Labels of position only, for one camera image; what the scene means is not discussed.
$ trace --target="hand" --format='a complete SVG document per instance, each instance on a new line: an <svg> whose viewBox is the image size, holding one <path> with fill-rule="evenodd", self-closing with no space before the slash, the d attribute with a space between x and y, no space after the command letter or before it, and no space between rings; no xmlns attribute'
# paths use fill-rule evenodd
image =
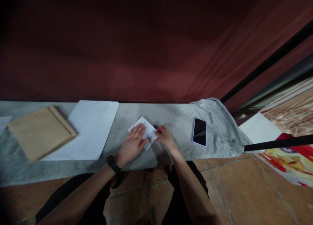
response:
<svg viewBox="0 0 313 225"><path fill-rule="evenodd" d="M115 163L118 167L122 168L141 152L148 142L147 139L142 140L145 132L146 127L143 124L138 124L131 129L118 155L115 156Z"/></svg>
<svg viewBox="0 0 313 225"><path fill-rule="evenodd" d="M158 127L155 134L157 136L155 142L161 142L165 147L167 147L168 150L177 148L171 135L171 132L164 125Z"/></svg>

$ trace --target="phone screen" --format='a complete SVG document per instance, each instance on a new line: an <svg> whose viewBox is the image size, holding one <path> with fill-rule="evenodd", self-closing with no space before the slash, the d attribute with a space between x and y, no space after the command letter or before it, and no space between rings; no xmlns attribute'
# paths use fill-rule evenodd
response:
<svg viewBox="0 0 313 225"><path fill-rule="evenodd" d="M195 118L195 126L193 127L193 141L202 146L206 146L206 122Z"/></svg>

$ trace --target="tiled floor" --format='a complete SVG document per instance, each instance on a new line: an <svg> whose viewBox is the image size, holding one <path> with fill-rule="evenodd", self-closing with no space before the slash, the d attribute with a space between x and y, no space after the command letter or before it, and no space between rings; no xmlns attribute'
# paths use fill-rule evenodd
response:
<svg viewBox="0 0 313 225"><path fill-rule="evenodd" d="M312 224L313 188L295 186L250 154L195 161L223 224ZM14 222L34 216L65 180L2 188ZM163 168L132 171L111 190L104 215L108 224L161 224L174 188Z"/></svg>

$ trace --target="table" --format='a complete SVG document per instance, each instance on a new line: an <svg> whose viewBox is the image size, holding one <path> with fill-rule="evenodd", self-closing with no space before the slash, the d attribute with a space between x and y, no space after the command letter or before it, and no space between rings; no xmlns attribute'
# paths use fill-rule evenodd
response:
<svg viewBox="0 0 313 225"><path fill-rule="evenodd" d="M68 117L77 103L0 101L0 116L23 117L46 106L54 105ZM228 158L242 154L244 143L238 127L225 106L215 98L190 104L130 104L121 103L117 110L101 157L97 161L38 161L29 164L16 138L8 130L0 137L0 186L20 185L81 173L96 172L106 163L106 157L117 154L127 129L143 116L152 125L165 125L186 160ZM207 146L191 141L194 118L207 122ZM147 151L129 162L123 170L152 168L167 165L171 158L161 143L154 143Z"/></svg>

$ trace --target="forearm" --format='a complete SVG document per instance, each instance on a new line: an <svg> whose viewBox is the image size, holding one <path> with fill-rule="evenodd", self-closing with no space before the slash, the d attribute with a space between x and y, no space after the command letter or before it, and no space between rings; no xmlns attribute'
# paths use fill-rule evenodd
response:
<svg viewBox="0 0 313 225"><path fill-rule="evenodd" d="M214 208L201 183L175 146L170 150L189 215L195 224L215 216Z"/></svg>
<svg viewBox="0 0 313 225"><path fill-rule="evenodd" d="M106 164L66 197L39 224L77 224L99 191L115 175Z"/></svg>

